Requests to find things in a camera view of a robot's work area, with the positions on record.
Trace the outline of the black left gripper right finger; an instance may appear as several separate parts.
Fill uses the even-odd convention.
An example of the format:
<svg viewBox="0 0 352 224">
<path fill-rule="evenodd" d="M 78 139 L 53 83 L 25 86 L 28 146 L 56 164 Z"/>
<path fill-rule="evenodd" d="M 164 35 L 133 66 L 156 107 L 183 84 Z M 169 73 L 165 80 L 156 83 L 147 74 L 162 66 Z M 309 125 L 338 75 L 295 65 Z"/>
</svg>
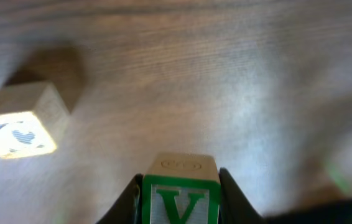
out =
<svg viewBox="0 0 352 224">
<path fill-rule="evenodd" d="M 220 223 L 266 224 L 226 168 L 220 169 L 219 178 L 221 183 Z"/>
</svg>

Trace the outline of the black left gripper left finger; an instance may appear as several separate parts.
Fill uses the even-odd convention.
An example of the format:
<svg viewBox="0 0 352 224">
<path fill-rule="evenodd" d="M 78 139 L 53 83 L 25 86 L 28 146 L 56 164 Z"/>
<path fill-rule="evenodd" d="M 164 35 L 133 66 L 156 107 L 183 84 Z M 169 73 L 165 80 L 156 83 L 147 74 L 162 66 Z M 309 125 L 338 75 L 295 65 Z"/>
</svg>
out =
<svg viewBox="0 0 352 224">
<path fill-rule="evenodd" d="M 96 224 L 142 223 L 142 174 L 136 174 Z"/>
</svg>

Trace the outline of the green V letter block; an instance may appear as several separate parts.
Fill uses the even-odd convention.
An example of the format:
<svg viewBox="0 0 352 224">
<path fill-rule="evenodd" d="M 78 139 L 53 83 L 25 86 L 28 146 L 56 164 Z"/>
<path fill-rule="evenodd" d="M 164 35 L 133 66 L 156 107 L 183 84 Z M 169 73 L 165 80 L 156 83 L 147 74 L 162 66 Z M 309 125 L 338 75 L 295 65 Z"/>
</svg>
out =
<svg viewBox="0 0 352 224">
<path fill-rule="evenodd" d="M 212 156 L 161 152 L 142 180 L 142 223 L 218 224 L 220 192 Z"/>
</svg>

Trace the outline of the yellow C letter block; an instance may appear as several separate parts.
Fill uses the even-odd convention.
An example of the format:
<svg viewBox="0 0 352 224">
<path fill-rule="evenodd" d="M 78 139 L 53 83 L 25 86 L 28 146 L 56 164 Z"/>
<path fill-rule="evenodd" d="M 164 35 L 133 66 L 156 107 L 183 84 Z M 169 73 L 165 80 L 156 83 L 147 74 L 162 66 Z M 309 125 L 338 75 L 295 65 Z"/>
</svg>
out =
<svg viewBox="0 0 352 224">
<path fill-rule="evenodd" d="M 50 154 L 57 149 L 70 113 L 50 82 L 0 89 L 0 158 Z"/>
</svg>

